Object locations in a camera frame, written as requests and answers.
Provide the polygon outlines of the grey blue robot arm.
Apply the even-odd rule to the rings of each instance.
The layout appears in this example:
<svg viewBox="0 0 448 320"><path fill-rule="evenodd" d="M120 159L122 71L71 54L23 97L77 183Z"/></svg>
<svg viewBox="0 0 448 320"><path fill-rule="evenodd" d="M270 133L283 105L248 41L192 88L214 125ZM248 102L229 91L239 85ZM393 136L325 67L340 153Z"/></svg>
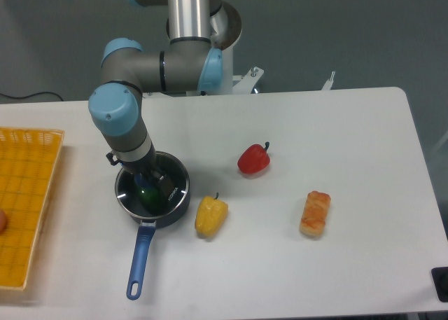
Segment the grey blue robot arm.
<svg viewBox="0 0 448 320"><path fill-rule="evenodd" d="M145 92L208 92L223 80L223 54L212 46L211 16L222 0L130 0L137 6L168 7L169 49L145 52L131 39L110 41L101 61L101 85L88 108L111 148L112 165L142 176L169 200L175 185L156 162L156 151L141 115Z"/></svg>

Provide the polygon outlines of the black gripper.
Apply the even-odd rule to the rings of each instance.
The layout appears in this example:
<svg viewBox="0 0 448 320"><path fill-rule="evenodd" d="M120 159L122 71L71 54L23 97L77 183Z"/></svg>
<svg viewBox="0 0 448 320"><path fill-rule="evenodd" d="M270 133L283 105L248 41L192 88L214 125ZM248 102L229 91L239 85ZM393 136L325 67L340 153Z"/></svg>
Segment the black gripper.
<svg viewBox="0 0 448 320"><path fill-rule="evenodd" d="M158 167L154 148L129 152L111 151L106 154L106 159L113 166L121 164L126 172L133 175L140 174L154 182L165 201L171 202L175 198L178 188L170 175L164 174Z"/></svg>

